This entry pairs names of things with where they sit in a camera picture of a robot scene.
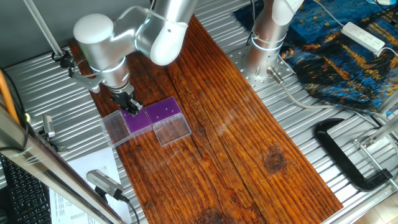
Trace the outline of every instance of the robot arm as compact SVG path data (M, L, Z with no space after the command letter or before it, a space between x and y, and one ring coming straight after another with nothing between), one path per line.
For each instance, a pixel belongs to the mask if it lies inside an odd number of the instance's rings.
M268 77L278 70L279 52L289 24L304 0L264 0L264 10L257 17L251 44L244 56L243 69L248 74Z
M73 35L90 67L99 74L94 80L73 78L95 93L102 83L122 109L137 114L142 105L130 84L125 56L140 51L157 65L173 62L181 51L196 3L197 0L158 0L153 11L131 7L116 21L102 14L82 17L75 24Z

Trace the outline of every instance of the metal table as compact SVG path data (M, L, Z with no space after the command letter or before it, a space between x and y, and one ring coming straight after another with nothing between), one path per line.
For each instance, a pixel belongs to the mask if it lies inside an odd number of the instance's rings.
M226 54L246 44L249 33L234 18L232 12L247 4L249 4L248 0L199 0L195 15ZM33 128L38 130L42 127L42 114L52 116L56 130L56 136L52 140L55 144L67 147L67 152L60 153L66 161L109 146L98 123L100 115L90 93L74 83L68 77L67 70L61 69L59 64L51 59L51 54L20 63L6 70L14 77L21 92L26 110L32 117ZM295 75L286 77L285 84L293 96L302 103L318 103L318 100L310 97L302 88ZM359 147L353 144L356 137L374 132L371 130L372 126L364 119L339 108L327 110L300 108L288 99L283 89L276 83L258 88L256 91L268 110L344 205L342 210L325 223L333 221L351 223L394 193L395 190L391 184L384 184L373 192L356 190L321 148L313 134L314 126L324 119L346 119L341 126L331 129L330 134L362 174L369 177L375 173L374 165L365 153L358 151ZM397 174L398 156L390 142L379 142L377 147L370 149L370 153L392 175ZM114 157L121 183L126 189L126 196L136 207L141 223L147 223L115 150ZM5 185L0 166L0 188Z

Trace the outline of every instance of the clear plastic box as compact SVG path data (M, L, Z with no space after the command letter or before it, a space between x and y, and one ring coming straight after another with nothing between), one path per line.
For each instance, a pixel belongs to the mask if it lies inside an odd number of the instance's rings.
M108 132L109 139L107 140L112 142L114 147L152 130L152 125L144 110L133 117L121 109L109 114L99 123L103 130Z
M147 106L145 111L161 146L166 146L192 133L174 97Z

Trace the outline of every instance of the blue fabric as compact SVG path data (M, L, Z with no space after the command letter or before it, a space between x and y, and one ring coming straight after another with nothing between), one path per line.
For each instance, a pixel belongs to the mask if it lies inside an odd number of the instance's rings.
M322 0L321 3L342 24L352 22L383 40L385 47L397 50L398 29L390 25L392 12L382 12L379 6L363 0ZM256 14L263 7L263 1L257 1ZM250 6L234 15L247 30L252 29ZM306 0L290 24L282 56L312 97L330 105L375 113L398 89L398 58L386 50L374 58L340 29L317 3Z

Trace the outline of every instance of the wooden table surface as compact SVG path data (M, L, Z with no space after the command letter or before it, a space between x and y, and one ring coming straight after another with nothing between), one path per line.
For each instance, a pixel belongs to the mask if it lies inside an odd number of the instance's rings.
M153 132L117 147L149 223L320 223L341 209L196 17L189 25L169 66L127 58L137 99L174 96L192 130L165 147ZM92 97L102 117L119 109L103 86Z

